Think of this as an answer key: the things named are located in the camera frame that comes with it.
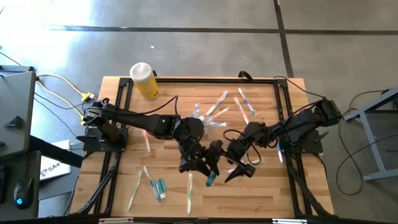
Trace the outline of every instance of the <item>wire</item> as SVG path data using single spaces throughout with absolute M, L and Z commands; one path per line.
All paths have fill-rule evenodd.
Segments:
M 319 161 L 321 161 L 322 165 L 323 165 L 323 169 L 325 170 L 325 175 L 326 175 L 326 180 L 328 179 L 328 172 L 326 171 L 326 165 L 325 162 L 323 161 L 323 159 L 316 153 L 313 154 L 316 158 L 319 159 Z
M 55 117 L 57 117 L 69 129 L 69 131 L 76 137 L 76 134 L 73 133 L 73 131 L 69 128 L 69 126 L 64 121 L 62 121 L 62 119 L 59 116 L 57 116 L 52 110 L 50 110 L 48 107 L 46 107 L 42 102 L 40 102 L 36 98 L 34 98 L 34 100 L 36 102 L 40 103 L 42 106 L 44 106 L 45 109 L 49 110 Z
M 357 97 L 359 97 L 359 96 L 361 96 L 361 95 L 363 95 L 363 94 L 365 94 L 365 93 L 379 93 L 379 92 L 382 92 L 382 91 L 385 91 L 385 90 L 372 90 L 372 91 L 365 91 L 365 92 L 362 92 L 362 93 L 357 94 L 356 96 L 354 96 L 354 98 L 353 98 L 353 99 L 351 100 L 351 102 L 349 103 L 349 109 L 352 108 L 353 102 L 354 102 L 354 100 L 355 100 Z
M 349 103 L 349 107 L 348 107 L 348 109 L 349 110 L 357 110 L 356 108 L 353 108 L 353 103 L 354 103 L 354 100 L 357 98 L 357 97 L 359 97 L 359 96 L 361 96 L 361 95 L 363 95 L 363 94 L 366 94 L 366 93 L 379 93 L 379 92 L 383 92 L 383 91 L 385 91 L 385 90 L 372 90 L 372 91 L 365 91 L 365 92 L 362 92 L 362 93 L 359 93 L 359 94 L 357 94 L 356 96 L 354 96 L 354 98 L 351 100 L 351 102 Z M 353 120 L 353 122 L 355 123 L 355 124 L 360 124 L 360 125 L 362 125 L 362 122 L 360 122 L 360 121 L 357 121 L 357 120 Z
M 259 128 L 259 129 L 256 129 L 256 130 L 250 132 L 250 133 L 247 134 L 247 135 L 243 134 L 242 132 L 240 132 L 240 131 L 238 131 L 238 130 L 236 130 L 236 129 L 227 129 L 226 131 L 223 132 L 223 137 L 224 137 L 226 140 L 229 140 L 229 141 L 242 141 L 242 140 L 245 140 L 245 139 L 247 139 L 248 137 L 250 137 L 253 133 L 255 133 L 255 132 L 257 132 L 257 131 L 260 131 L 260 130 L 263 130 L 263 129 L 266 129 L 266 130 L 270 131 L 270 133 L 269 133 L 268 135 L 270 135 L 270 134 L 273 134 L 273 135 L 274 135 L 274 137 L 275 137 L 275 144 L 274 144 L 273 146 L 270 146 L 269 143 L 268 143 L 268 141 L 267 141 L 267 146 L 268 146 L 269 148 L 275 148 L 276 145 L 278 145 L 278 136 L 275 134 L 274 130 L 272 130 L 271 128 L 265 127 L 265 126 Z M 236 133 L 239 133 L 240 135 L 243 136 L 243 138 L 241 138 L 241 139 L 230 139 L 230 138 L 228 138 L 228 137 L 225 136 L 225 134 L 228 133 L 228 132 L 236 132 Z
M 304 108 L 306 108 L 306 107 L 308 107 L 308 106 L 314 106 L 314 104 L 315 104 L 315 103 L 318 103 L 318 102 L 319 102 L 319 101 L 312 102 L 312 103 L 309 103 L 309 104 L 307 104 L 307 105 L 305 105 L 305 106 L 300 107 L 299 109 L 297 109 L 296 111 L 294 111 L 291 115 L 289 115 L 289 116 L 286 118 L 286 120 L 282 123 L 282 126 L 285 125 L 286 122 L 287 122 L 293 115 L 295 115 L 296 113 L 298 113 L 299 111 L 303 110 Z
M 28 69 L 26 69 L 25 67 L 23 67 L 20 63 L 18 63 L 17 61 L 15 61 L 14 59 L 8 57 L 6 54 L 0 52 L 0 54 L 2 54 L 3 56 L 5 56 L 6 58 L 8 58 L 9 60 L 12 60 L 13 62 L 15 62 L 17 65 L 19 65 L 21 68 L 23 68 L 25 71 L 29 72 Z
M 261 155 L 260 155 L 260 152 L 256 149 L 256 147 L 254 147 L 253 144 L 251 144 L 251 147 L 253 147 L 253 149 L 255 150 L 255 152 L 257 153 L 257 155 L 259 156 L 259 162 L 254 163 L 254 162 L 252 162 L 252 161 L 250 160 L 249 151 L 248 151 L 248 161 L 249 161 L 252 165 L 258 165 L 258 164 L 261 163 Z
M 72 193 L 70 194 L 67 207 L 65 208 L 65 211 L 63 212 L 63 216 L 65 216 L 65 215 L 67 214 L 68 209 L 69 209 L 69 206 L 70 206 L 70 204 L 71 204 L 71 202 L 72 202 L 72 198 L 73 198 L 73 196 L 75 195 L 75 187 L 76 187 L 76 183 L 77 183 L 77 180 L 78 180 L 78 179 L 79 179 L 79 176 L 76 177 L 75 183 L 73 184 Z
M 62 106 L 58 106 L 58 105 L 56 105 L 55 103 L 53 103 L 52 101 L 50 101 L 50 100 L 48 100 L 48 99 L 46 99 L 46 98 L 44 98 L 43 96 L 40 96 L 39 94 L 37 94 L 37 93 L 35 93 L 38 97 L 40 97 L 41 99 L 43 99 L 43 100 L 45 100 L 45 101 L 47 101 L 47 102 L 49 102 L 49 103 L 51 103 L 52 105 L 54 105 L 54 106 L 56 106 L 56 107 L 58 107 L 58 108 L 61 108 L 61 109 L 64 109 L 64 110 L 70 110 L 70 109 L 74 109 L 74 108 L 76 108 L 76 107 L 78 107 L 78 106 L 82 106 L 82 108 L 83 108 L 83 110 L 84 110 L 84 107 L 83 107 L 83 105 L 84 104 L 86 104 L 86 103 L 89 103 L 89 102 L 84 102 L 84 103 L 80 103 L 79 105 L 76 105 L 76 106 L 73 106 L 73 107 L 71 107 L 71 108 L 64 108 L 64 107 L 62 107 Z
M 185 220 L 185 221 L 176 222 L 174 224 L 180 224 L 180 223 L 196 223 L 196 221 Z
M 368 144 L 368 145 L 366 145 L 366 146 L 364 146 L 364 147 L 358 149 L 357 151 L 355 151 L 355 152 L 352 153 L 352 154 L 348 154 L 348 157 L 346 157 L 346 158 L 343 160 L 343 162 L 341 162 L 341 164 L 338 166 L 337 172 L 336 172 L 336 183 L 337 183 L 337 187 L 338 187 L 338 189 L 339 189 L 343 194 L 345 194 L 345 195 L 355 195 L 355 194 L 357 194 L 357 193 L 360 191 L 360 190 L 359 190 L 359 191 L 357 191 L 357 192 L 355 192 L 355 193 L 353 193 L 353 194 L 347 194 L 346 192 L 342 191 L 342 189 L 340 188 L 340 186 L 339 186 L 339 184 L 338 184 L 338 173 L 339 173 L 339 171 L 340 171 L 341 166 L 347 161 L 347 159 L 348 159 L 348 158 L 351 158 L 351 159 L 352 159 L 352 156 L 353 156 L 353 155 L 357 154 L 359 151 L 361 151 L 361 150 L 363 150 L 363 149 L 366 149 L 367 147 L 369 147 L 369 146 L 371 146 L 371 145 L 373 145 L 373 144 L 375 144 L 375 143 L 377 143 L 377 142 L 379 142 L 379 141 L 383 141 L 383 140 L 385 140 L 385 139 L 389 139 L 389 138 L 392 138 L 392 137 L 395 137 L 395 136 L 398 136 L 398 134 L 393 134 L 393 135 L 391 135 L 391 136 L 384 137 L 384 138 L 382 138 L 382 139 L 379 139 L 379 140 L 377 140 L 377 141 L 374 141 L 374 142 L 372 142 L 371 144 Z
M 70 107 L 72 107 L 76 113 L 78 113 L 78 115 L 80 116 L 80 119 L 83 120 L 83 115 L 81 115 L 81 113 L 75 108 L 75 106 L 73 106 L 71 103 L 69 103 L 69 101 L 67 101 L 66 99 L 64 99 L 62 96 L 48 90 L 46 87 L 43 86 L 43 84 L 40 81 L 36 81 L 37 84 L 39 84 L 46 92 L 53 94 L 54 96 L 60 98 L 61 100 L 63 100 L 64 102 L 66 102 Z
M 278 76 L 275 76 L 274 78 L 284 78 L 284 79 L 286 79 L 288 82 L 290 82 L 291 84 L 295 85 L 297 88 L 299 88 L 299 89 L 300 89 L 301 91 L 303 91 L 304 93 L 308 93 L 308 94 L 311 94 L 311 95 L 314 95 L 314 96 L 319 96 L 319 97 L 322 98 L 322 99 L 326 99 L 325 96 L 321 96 L 321 95 L 319 95 L 319 94 L 312 93 L 312 92 L 310 92 L 310 91 L 304 90 L 303 88 L 299 87 L 296 83 L 290 81 L 290 80 L 289 80 L 288 78 L 286 78 L 286 77 L 283 77 L 283 76 L 278 75 Z
M 364 180 L 363 180 L 363 175 L 362 175 L 361 170 L 359 169 L 359 167 L 358 167 L 357 163 L 355 162 L 354 158 L 351 157 L 351 155 L 350 155 L 350 153 L 349 153 L 349 151 L 348 151 L 348 149 L 347 149 L 347 147 L 346 147 L 346 144 L 345 144 L 344 141 L 343 141 L 343 137 L 341 136 L 341 120 L 343 120 L 343 119 L 340 119 L 339 122 L 338 122 L 338 137 L 340 138 L 341 144 L 343 145 L 344 150 L 347 152 L 348 157 L 351 158 L 351 160 L 353 161 L 353 163 L 354 163 L 354 165 L 355 165 L 356 170 L 358 171 L 359 178 L 361 179 L 361 185 L 359 186 L 359 189 L 358 189 L 357 191 L 355 191 L 354 193 L 346 193 L 345 191 L 343 191 L 343 190 L 340 188 L 340 186 L 339 186 L 339 184 L 338 184 L 338 181 L 337 181 L 337 174 L 336 174 L 336 183 L 337 183 L 337 187 L 338 187 L 338 189 L 340 190 L 341 193 L 343 193 L 343 194 L 345 194 L 345 195 L 356 195 L 356 194 L 360 193 L 360 191 L 362 190 Z
M 78 92 L 81 96 L 84 96 L 85 94 L 82 93 L 80 90 L 78 90 L 72 83 L 70 83 L 70 81 L 68 81 L 66 78 L 60 76 L 60 75 L 56 75 L 56 74 L 49 74 L 49 73 L 44 73 L 44 74 L 38 74 L 36 75 L 37 77 L 41 77 L 41 76 L 51 76 L 51 77 L 57 77 L 60 78 L 62 80 L 64 80 L 65 82 L 67 82 L 70 86 L 72 86 L 72 88 Z
M 116 114 L 119 114 L 119 115 L 127 115 L 127 116 L 135 116 L 135 115 L 144 115 L 144 114 L 153 113 L 153 112 L 155 112 L 155 111 L 158 111 L 158 110 L 162 109 L 163 107 L 165 107 L 166 105 L 168 105 L 168 104 L 169 104 L 171 101 L 173 101 L 174 99 L 178 99 L 178 96 L 174 96 L 173 98 L 171 98 L 168 102 L 166 102 L 166 103 L 163 104 L 162 106 L 160 106 L 160 107 L 158 107 L 158 108 L 156 108 L 156 109 L 153 109 L 153 110 L 151 110 L 151 111 L 146 111 L 146 112 L 142 112 L 142 113 L 120 113 L 120 112 L 117 112 Z M 102 111 L 107 111 L 107 112 L 115 113 L 114 111 L 107 110 L 107 109 L 103 109 L 103 108 L 97 108 L 97 107 L 95 107 L 95 106 L 89 106 L 89 107 L 85 108 L 85 111 L 88 110 L 88 109 L 97 109 L 97 110 L 102 110 Z

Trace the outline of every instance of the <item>gray floor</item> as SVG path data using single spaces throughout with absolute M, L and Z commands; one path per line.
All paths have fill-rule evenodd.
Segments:
M 286 29 L 398 29 L 395 0 L 279 2 Z M 9 1 L 0 14 L 1 51 L 37 67 L 39 73 L 67 77 L 79 89 L 96 95 L 104 75 L 128 75 L 129 68 L 140 61 L 151 64 L 160 76 L 235 77 L 240 70 L 254 77 L 286 75 L 279 34 L 67 32 L 50 31 L 42 24 L 277 29 L 272 0 Z M 357 93 L 398 83 L 398 35 L 287 35 L 287 45 L 294 77 L 304 78 L 308 90 L 335 100 L 341 111 L 348 109 Z M 0 58 L 0 64 L 11 63 Z M 73 104 L 79 103 L 79 95 L 64 82 L 46 77 L 44 83 Z M 37 92 L 57 101 L 39 86 Z M 377 94 L 360 97 L 355 107 L 375 97 Z M 75 112 L 51 109 L 74 133 L 83 133 Z M 50 142 L 74 139 L 41 105 L 34 105 L 33 118 L 33 135 Z M 362 127 L 343 124 L 342 129 L 351 152 L 368 143 Z M 338 191 L 335 173 L 346 153 L 337 127 L 327 130 L 324 160 L 335 213 L 345 218 L 397 222 L 398 178 L 365 184 L 355 196 Z M 376 171 L 369 149 L 356 159 L 364 174 Z M 350 162 L 343 166 L 339 179 L 347 192 L 359 186 Z M 40 216 L 61 215 L 67 200 L 68 195 L 62 195 L 41 201 Z

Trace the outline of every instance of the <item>black computer mouse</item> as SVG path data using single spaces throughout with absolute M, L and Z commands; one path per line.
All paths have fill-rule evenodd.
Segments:
M 29 208 L 33 201 L 32 178 L 26 178 L 17 182 L 14 188 L 14 201 L 18 209 Z

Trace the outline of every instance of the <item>metal stand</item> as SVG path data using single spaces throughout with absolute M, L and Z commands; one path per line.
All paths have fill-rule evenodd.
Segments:
M 397 116 L 398 113 L 392 110 L 376 110 L 381 106 L 385 105 L 386 103 L 395 100 L 396 98 L 398 98 L 397 87 L 392 88 L 389 91 L 383 93 L 381 96 L 379 96 L 378 99 L 350 113 L 349 115 L 345 116 L 344 119 L 348 123 L 354 120 L 355 118 L 361 118 L 369 143 L 373 143 L 378 139 L 380 139 L 380 134 L 378 133 L 380 133 L 381 131 L 384 133 L 387 132 L 388 133 L 387 135 L 397 133 L 398 123 L 395 121 L 398 118 Z M 379 146 L 377 146 L 377 144 L 372 144 L 371 149 L 374 159 L 376 160 L 377 167 L 379 168 L 379 172 L 365 175 L 363 179 L 365 181 L 368 181 L 368 180 L 377 180 L 388 177 L 397 177 L 398 169 L 386 170 L 386 168 L 384 167 L 384 163 L 381 159 L 381 155 L 379 152 Z

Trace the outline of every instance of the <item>wooden table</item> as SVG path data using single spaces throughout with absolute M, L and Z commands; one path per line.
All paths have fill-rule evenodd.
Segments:
M 110 103 L 115 102 L 119 78 L 104 77 L 99 99 L 108 97 Z M 303 79 L 293 78 L 291 80 L 305 88 Z M 257 111 L 256 117 L 251 116 L 247 106 L 243 103 L 237 90 L 238 87 L 243 89 Z M 279 121 L 274 88 L 267 84 L 159 83 L 159 97 L 153 101 L 143 100 L 138 90 L 133 88 L 130 110 L 136 112 L 152 110 L 164 104 L 171 97 L 178 95 L 178 113 L 182 117 L 192 114 L 195 103 L 200 104 L 199 108 L 201 114 L 203 114 L 216 102 L 223 90 L 228 90 L 229 93 L 216 111 L 228 106 L 230 110 L 216 121 L 226 121 L 229 125 L 226 128 L 208 130 L 201 140 L 203 146 L 208 147 L 212 140 L 220 139 L 224 142 L 223 147 L 226 149 L 228 142 L 223 138 L 222 132 L 229 128 L 243 130 L 246 126 L 233 100 L 234 96 L 237 96 L 241 101 L 250 121 L 265 122 L 268 125 Z M 291 84 L 289 84 L 289 93 L 293 110 L 308 103 L 307 95 Z M 157 113 L 174 114 L 174 104 L 167 105 Z M 149 136 L 149 143 L 151 154 L 146 156 L 142 131 L 137 128 L 130 128 L 127 148 L 122 153 L 119 167 L 112 216 L 186 217 L 188 172 L 181 174 L 178 171 L 180 153 L 177 142 L 163 141 Z M 286 165 L 280 164 L 275 149 L 261 148 L 259 151 L 265 162 L 256 166 L 256 173 L 252 178 L 237 177 L 224 184 L 227 170 L 234 168 L 233 165 L 227 163 L 224 157 L 218 163 L 220 176 L 216 179 L 215 186 L 206 187 L 206 177 L 199 172 L 193 172 L 191 217 L 294 217 Z M 250 149 L 249 153 L 252 160 L 257 159 L 253 149 Z M 97 187 L 103 157 L 104 153 L 95 152 L 83 161 L 71 212 L 81 208 Z M 304 154 L 303 164 L 309 189 L 324 208 L 333 213 L 328 184 L 321 162 L 311 154 Z M 157 205 L 147 178 L 143 175 L 132 210 L 127 212 L 125 209 L 134 190 L 136 175 L 138 170 L 142 169 L 142 166 L 148 167 L 153 179 L 163 178 L 165 180 L 167 198 L 162 202 L 162 205 Z M 108 187 L 104 191 L 102 207 L 104 207 L 108 198 Z M 302 193 L 299 190 L 298 197 L 300 208 L 304 211 Z

